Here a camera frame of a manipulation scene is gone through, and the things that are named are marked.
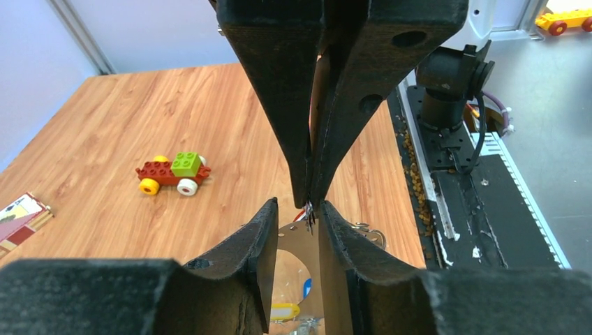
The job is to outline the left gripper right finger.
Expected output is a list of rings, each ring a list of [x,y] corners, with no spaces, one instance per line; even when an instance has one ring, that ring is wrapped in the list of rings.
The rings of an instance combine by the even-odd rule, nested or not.
[[[418,269],[318,206],[328,334],[590,334],[591,277],[567,269]]]

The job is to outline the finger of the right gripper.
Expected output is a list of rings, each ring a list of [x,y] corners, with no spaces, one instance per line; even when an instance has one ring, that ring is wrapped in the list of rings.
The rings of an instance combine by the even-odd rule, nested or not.
[[[308,200],[309,112],[322,33],[322,1],[217,1],[216,18],[288,163],[293,200]]]
[[[394,86],[464,25],[468,1],[329,1],[328,62],[311,120],[309,202],[320,208],[336,169]]]

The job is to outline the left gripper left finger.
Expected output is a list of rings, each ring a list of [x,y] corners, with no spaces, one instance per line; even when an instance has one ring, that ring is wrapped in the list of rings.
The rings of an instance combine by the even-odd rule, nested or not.
[[[173,259],[23,259],[1,269],[2,334],[264,334],[278,202],[184,265]]]

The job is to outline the yellow key tag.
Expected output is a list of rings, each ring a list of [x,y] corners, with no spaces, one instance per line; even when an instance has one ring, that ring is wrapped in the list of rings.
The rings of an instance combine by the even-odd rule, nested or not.
[[[293,303],[273,303],[270,310],[271,322],[287,322],[300,314],[300,307]]]

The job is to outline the blue key tag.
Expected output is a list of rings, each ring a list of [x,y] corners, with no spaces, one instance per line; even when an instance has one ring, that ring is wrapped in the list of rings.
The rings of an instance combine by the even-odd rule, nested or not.
[[[305,280],[302,287],[302,299],[306,299],[312,289],[312,278]]]

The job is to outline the large perforated metal keyring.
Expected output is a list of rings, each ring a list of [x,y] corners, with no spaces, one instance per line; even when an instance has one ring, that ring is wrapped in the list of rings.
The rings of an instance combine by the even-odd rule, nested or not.
[[[312,289],[302,299],[302,287],[312,278]],[[279,228],[278,251],[275,265],[273,303],[293,303],[300,307],[300,314],[287,322],[271,322],[270,334],[324,334],[324,312],[318,260],[318,238],[307,230],[304,210],[295,219]]]

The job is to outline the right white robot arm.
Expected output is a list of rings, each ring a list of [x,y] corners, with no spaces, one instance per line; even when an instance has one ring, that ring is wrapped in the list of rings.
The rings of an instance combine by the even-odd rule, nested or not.
[[[288,164],[297,208],[318,208],[336,169],[409,74],[425,124],[456,128],[493,69],[493,1],[213,1]]]

